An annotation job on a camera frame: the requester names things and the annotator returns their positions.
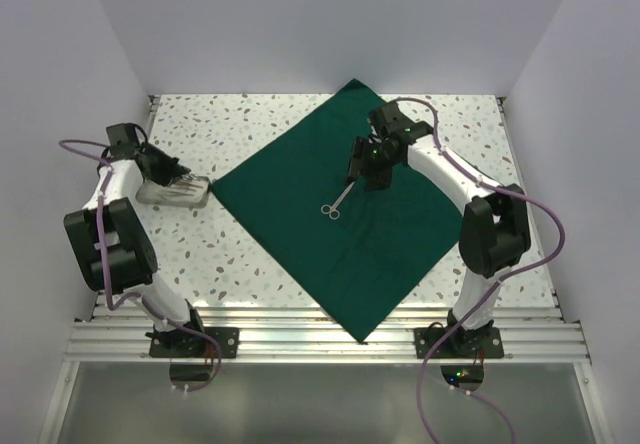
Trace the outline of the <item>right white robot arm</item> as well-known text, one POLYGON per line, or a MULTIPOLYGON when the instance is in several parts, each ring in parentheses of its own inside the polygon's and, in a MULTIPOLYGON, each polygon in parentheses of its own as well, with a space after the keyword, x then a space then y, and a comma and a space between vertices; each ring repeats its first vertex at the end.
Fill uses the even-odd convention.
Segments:
POLYGON ((493 325, 498 279, 506 276, 531 247, 522 189, 504 186, 455 153, 437 144, 434 125, 415 122, 396 102, 368 115, 371 133, 352 146, 345 184, 364 181, 367 191, 391 186, 395 166, 403 164, 444 193, 462 216, 458 240, 466 266, 460 296, 447 317, 445 343, 451 353, 468 356, 493 325))

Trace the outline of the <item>steel surgical scissors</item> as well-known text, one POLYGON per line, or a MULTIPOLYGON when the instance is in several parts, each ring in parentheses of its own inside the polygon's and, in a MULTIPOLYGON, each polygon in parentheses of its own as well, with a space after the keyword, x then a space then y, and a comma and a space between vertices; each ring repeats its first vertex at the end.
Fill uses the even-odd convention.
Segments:
POLYGON ((341 215, 340 205, 349 195, 354 185, 355 182, 351 182, 350 184, 348 184, 332 204, 323 204, 320 209, 321 213, 328 216, 331 220, 339 219, 341 215))

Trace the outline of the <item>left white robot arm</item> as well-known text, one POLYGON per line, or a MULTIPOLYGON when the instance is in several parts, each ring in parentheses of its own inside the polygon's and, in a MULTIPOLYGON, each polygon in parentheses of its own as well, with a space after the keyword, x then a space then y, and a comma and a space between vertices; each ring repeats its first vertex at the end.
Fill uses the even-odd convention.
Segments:
POLYGON ((106 133, 107 143, 93 158, 96 189, 80 210, 63 219, 83 279, 103 293, 109 310, 134 303, 152 320, 154 338, 197 356, 207 347, 208 333, 194 307, 160 276, 136 206, 203 208, 210 181, 151 144, 138 124, 111 125, 106 133))

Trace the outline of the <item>steel hemostat forceps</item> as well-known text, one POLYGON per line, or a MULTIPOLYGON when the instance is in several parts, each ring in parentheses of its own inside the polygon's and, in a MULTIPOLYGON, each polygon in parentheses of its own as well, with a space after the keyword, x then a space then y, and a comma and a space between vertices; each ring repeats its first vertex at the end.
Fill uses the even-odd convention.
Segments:
POLYGON ((196 196, 206 193, 209 180, 202 176, 185 175, 175 179, 171 184, 163 188, 163 191, 171 195, 196 196))

